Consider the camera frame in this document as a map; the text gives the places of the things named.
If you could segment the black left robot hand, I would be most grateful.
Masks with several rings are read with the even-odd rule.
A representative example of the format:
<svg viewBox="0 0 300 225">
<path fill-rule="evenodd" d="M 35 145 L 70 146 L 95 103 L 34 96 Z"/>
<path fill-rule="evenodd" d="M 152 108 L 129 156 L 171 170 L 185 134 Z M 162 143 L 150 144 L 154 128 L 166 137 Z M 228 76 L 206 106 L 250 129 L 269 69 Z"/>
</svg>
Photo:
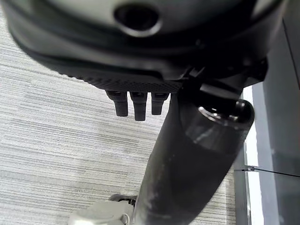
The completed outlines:
<svg viewBox="0 0 300 225">
<path fill-rule="evenodd" d="M 170 105 L 138 195 L 73 212 L 70 225 L 187 225 L 211 200 L 255 119 L 240 98 L 267 74 L 285 0 L 3 0 L 32 59 L 105 90 L 119 117 Z"/>
</svg>

